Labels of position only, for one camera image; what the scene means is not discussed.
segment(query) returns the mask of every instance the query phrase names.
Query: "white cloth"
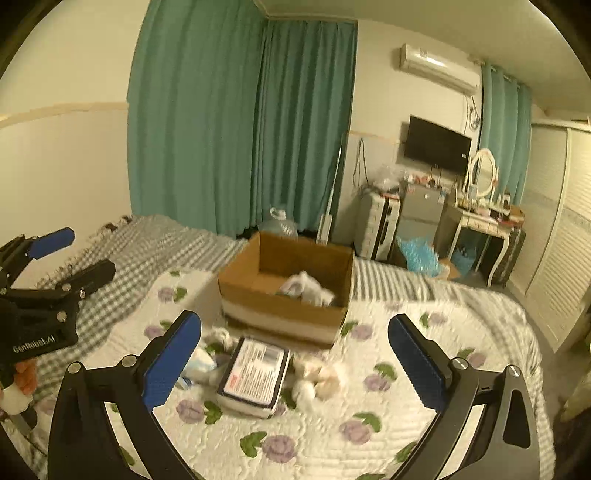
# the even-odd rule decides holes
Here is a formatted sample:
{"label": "white cloth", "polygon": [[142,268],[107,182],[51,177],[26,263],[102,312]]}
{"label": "white cloth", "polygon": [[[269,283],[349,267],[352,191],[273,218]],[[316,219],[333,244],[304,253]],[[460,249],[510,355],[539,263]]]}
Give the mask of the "white cloth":
{"label": "white cloth", "polygon": [[279,288],[279,291],[288,297],[300,298],[306,303],[317,307],[327,307],[335,299],[335,294],[323,288],[315,278],[305,271],[292,275]]}

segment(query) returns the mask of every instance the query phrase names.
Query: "vanity table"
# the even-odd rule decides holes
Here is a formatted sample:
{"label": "vanity table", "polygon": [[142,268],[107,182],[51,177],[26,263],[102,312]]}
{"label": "vanity table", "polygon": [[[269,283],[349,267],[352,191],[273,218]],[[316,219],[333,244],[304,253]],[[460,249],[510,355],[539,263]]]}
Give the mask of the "vanity table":
{"label": "vanity table", "polygon": [[499,253],[498,258],[496,259],[495,264],[491,269],[491,273],[488,276],[488,283],[487,285],[490,287],[492,285],[492,279],[495,274],[497,268],[499,268],[499,264],[503,260],[507,249],[509,248],[509,237],[511,236],[511,228],[499,225],[498,223],[492,223],[487,220],[488,217],[483,217],[482,215],[477,215],[475,213],[470,213],[466,210],[463,210],[459,207],[454,205],[446,205],[446,208],[443,211],[441,216],[441,220],[439,222],[439,227],[437,229],[437,235],[435,239],[436,245],[441,245],[444,242],[445,237],[449,238],[449,233],[453,233],[453,240],[449,251],[447,253],[447,259],[452,259],[452,254],[456,249],[457,239],[460,236],[460,232],[462,228],[468,228],[470,230],[474,230],[475,232],[484,233],[488,235],[486,239],[486,244],[480,257],[478,258],[478,262],[476,263],[475,270],[478,271],[480,268],[480,264],[482,262],[482,258],[488,248],[488,245],[491,241],[491,236],[496,236],[498,238],[502,238],[503,240],[503,247]]}
{"label": "vanity table", "polygon": [[[498,181],[499,171],[496,166],[495,157],[493,157],[490,150],[483,148],[476,152],[474,157],[468,162],[466,169],[466,177],[464,179],[462,199],[468,201],[470,204],[485,203],[489,205],[492,203],[495,195],[495,186]],[[462,228],[468,228],[475,232],[484,233],[486,237],[486,245],[480,254],[475,270],[478,271],[482,258],[491,241],[491,237],[495,236],[503,240],[503,247],[496,259],[491,273],[488,276],[488,286],[492,285],[492,279],[495,275],[496,269],[499,268],[508,248],[509,239],[511,237],[511,227],[501,226],[495,220],[488,216],[471,213],[458,207],[457,191],[448,195],[448,201],[441,214],[441,220],[437,227],[435,235],[435,247],[439,255],[447,255],[447,259],[451,260],[452,255],[456,249],[457,239],[460,236]],[[445,247],[449,245],[452,240],[449,250],[445,251]]]}

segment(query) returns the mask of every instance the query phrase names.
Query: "blue gripper pad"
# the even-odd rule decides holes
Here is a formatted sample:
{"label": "blue gripper pad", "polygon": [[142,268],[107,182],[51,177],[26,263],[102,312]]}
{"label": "blue gripper pad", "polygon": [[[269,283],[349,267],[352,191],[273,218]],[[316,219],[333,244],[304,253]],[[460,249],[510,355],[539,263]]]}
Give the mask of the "blue gripper pad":
{"label": "blue gripper pad", "polygon": [[166,403],[200,338],[201,320],[191,312],[144,375],[142,399],[149,411]]}
{"label": "blue gripper pad", "polygon": [[388,325],[388,340],[408,375],[418,397],[427,408],[441,412],[447,404],[445,383],[418,339],[396,315]]}
{"label": "blue gripper pad", "polygon": [[48,233],[33,241],[27,255],[29,258],[39,260],[62,248],[69,247],[74,242],[74,230],[69,227],[62,228],[57,232]]}

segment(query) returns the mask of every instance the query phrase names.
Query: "white tissue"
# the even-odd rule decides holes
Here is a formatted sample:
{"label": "white tissue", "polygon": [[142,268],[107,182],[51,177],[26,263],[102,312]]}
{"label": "white tissue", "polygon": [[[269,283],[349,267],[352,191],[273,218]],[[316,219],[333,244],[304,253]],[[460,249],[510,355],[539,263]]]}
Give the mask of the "white tissue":
{"label": "white tissue", "polygon": [[207,379],[207,383],[210,387],[217,388],[222,381],[222,377],[226,372],[226,368],[216,368],[213,372],[209,372],[209,378]]}
{"label": "white tissue", "polygon": [[[310,353],[295,354],[293,359],[295,376],[299,379],[296,385],[303,389],[301,394],[306,399],[304,404],[308,410],[313,409],[314,403],[312,400],[314,398],[318,397],[321,400],[327,400],[343,391],[347,383],[347,375],[345,367],[340,362],[331,364]],[[313,395],[309,391],[310,388],[314,390]]]}
{"label": "white tissue", "polygon": [[293,360],[296,377],[311,382],[318,380],[318,374],[325,366],[325,363],[320,358],[310,353],[295,353]]}
{"label": "white tissue", "polygon": [[191,358],[183,369],[182,376],[198,383],[207,383],[210,372],[217,368],[216,361],[200,346],[192,353]]}
{"label": "white tissue", "polygon": [[318,281],[305,271],[289,277],[279,291],[293,298],[301,297],[302,301],[317,307],[329,306],[335,299],[334,293],[322,288]]}
{"label": "white tissue", "polygon": [[307,380],[297,380],[291,390],[291,395],[298,410],[304,412],[314,410],[316,391],[314,390],[314,384],[312,382]]}
{"label": "white tissue", "polygon": [[219,342],[223,345],[226,353],[232,353],[238,340],[233,338],[227,329],[223,327],[212,327],[212,331],[205,337],[205,343]]}

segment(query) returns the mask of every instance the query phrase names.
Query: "television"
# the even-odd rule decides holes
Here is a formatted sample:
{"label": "television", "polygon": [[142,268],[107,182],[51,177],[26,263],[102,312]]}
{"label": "television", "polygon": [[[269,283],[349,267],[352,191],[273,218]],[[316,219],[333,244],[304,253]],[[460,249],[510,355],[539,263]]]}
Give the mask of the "television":
{"label": "television", "polygon": [[463,175],[468,168],[471,143],[469,137],[411,116],[404,156]]}

